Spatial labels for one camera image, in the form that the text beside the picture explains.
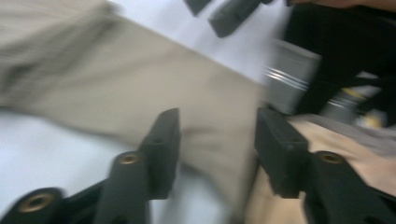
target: black plastic part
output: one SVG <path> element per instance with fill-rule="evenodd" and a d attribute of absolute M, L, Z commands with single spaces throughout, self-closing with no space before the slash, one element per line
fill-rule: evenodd
<path fill-rule="evenodd" d="M 192 14 L 197 16 L 198 13 L 200 13 L 202 9 L 211 2 L 211 0 L 184 0 L 184 2 L 187 4 Z"/>
<path fill-rule="evenodd" d="M 63 195 L 59 189 L 37 189 L 21 199 L 8 211 L 1 224 L 50 224 L 60 220 Z"/>
<path fill-rule="evenodd" d="M 323 159 L 329 156 L 337 158 L 336 162 Z M 317 213 L 317 218 L 311 220 L 311 224 L 396 223 L 396 216 L 342 157 L 320 151 L 312 155 L 311 161 L 311 188 L 307 188 L 306 191 L 306 207 L 312 208 L 315 207 L 312 205 L 322 204 L 325 211 L 322 213 L 325 213 L 328 219 L 323 222 L 323 216 L 320 217 L 320 213 Z"/>
<path fill-rule="evenodd" d="M 230 35 L 261 2 L 261 0 L 229 0 L 213 12 L 209 23 L 218 37 Z"/>
<path fill-rule="evenodd" d="M 306 139 L 280 114 L 259 108 L 255 148 L 274 192 L 283 198 L 298 198 L 310 155 Z"/>
<path fill-rule="evenodd" d="M 150 199 L 168 197 L 176 177 L 179 145 L 178 109 L 164 111 L 139 148 L 148 158 Z"/>
<path fill-rule="evenodd" d="M 105 180 L 64 199 L 64 220 L 68 224 L 93 223 L 96 205 L 100 200 Z"/>
<path fill-rule="evenodd" d="M 93 223 L 149 223 L 148 186 L 145 155 L 120 154 L 113 162 Z"/>

